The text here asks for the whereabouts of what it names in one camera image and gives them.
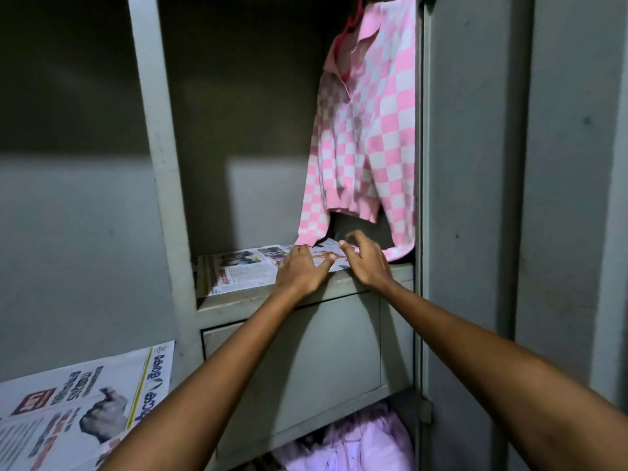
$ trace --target cabinet drawer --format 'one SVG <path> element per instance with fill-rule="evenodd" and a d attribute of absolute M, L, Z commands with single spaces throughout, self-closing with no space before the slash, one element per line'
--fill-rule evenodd
<path fill-rule="evenodd" d="M 206 355 L 239 325 L 204 332 Z M 297 310 L 253 374 L 218 459 L 380 386 L 379 297 L 365 292 Z"/>

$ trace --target red hanger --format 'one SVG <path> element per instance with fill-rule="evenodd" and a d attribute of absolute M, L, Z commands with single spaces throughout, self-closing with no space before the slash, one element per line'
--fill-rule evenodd
<path fill-rule="evenodd" d="M 359 23 L 362 21 L 362 16 L 364 16 L 364 2 L 363 0 L 357 0 L 356 17 L 351 18 L 351 15 L 349 15 L 349 20 L 345 25 L 345 29 L 342 30 L 342 33 L 336 40 L 336 46 L 334 46 L 334 59 L 336 60 L 336 64 L 338 63 L 338 55 L 340 53 L 340 47 L 342 46 L 343 41 L 347 37 L 349 30 L 353 31 L 357 28 Z M 340 77 L 344 82 L 347 82 L 349 80 L 349 72 L 347 71 L 346 73 L 343 73 Z"/>

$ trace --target sweater cuff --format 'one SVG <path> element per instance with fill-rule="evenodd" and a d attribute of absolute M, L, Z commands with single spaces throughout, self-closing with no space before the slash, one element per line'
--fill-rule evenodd
<path fill-rule="evenodd" d="M 299 237 L 294 242 L 294 245 L 299 246 L 306 244 L 311 248 L 312 246 L 316 245 L 316 242 L 319 239 L 320 238 L 318 238 L 316 235 L 313 235 L 312 233 L 304 233 L 302 235 L 299 235 Z"/>

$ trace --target sweater sleeve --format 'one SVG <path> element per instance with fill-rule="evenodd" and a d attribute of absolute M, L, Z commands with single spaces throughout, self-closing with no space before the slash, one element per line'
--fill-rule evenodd
<path fill-rule="evenodd" d="M 323 136 L 323 113 L 318 92 L 317 113 L 314 119 L 314 129 L 310 143 L 310 158 L 308 160 L 308 174 L 305 180 L 305 193 L 301 221 L 299 222 L 299 237 L 294 244 L 314 246 L 324 238 L 329 228 L 329 213 L 325 205 L 325 198 L 320 178 L 320 141 Z"/>

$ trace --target newspaper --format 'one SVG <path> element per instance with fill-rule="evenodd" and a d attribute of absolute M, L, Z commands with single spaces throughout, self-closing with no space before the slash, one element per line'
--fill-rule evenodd
<path fill-rule="evenodd" d="M 292 250 L 292 245 L 270 245 L 234 253 L 198 256 L 192 264 L 196 276 L 197 299 L 224 292 L 242 291 L 273 285 L 279 262 Z M 326 254 L 333 253 L 336 262 L 330 271 L 349 268 L 349 262 L 337 241 L 327 239 L 310 248 L 314 264 L 320 265 Z"/>
<path fill-rule="evenodd" d="M 0 383 L 0 471 L 93 471 L 168 394 L 174 348 Z"/>

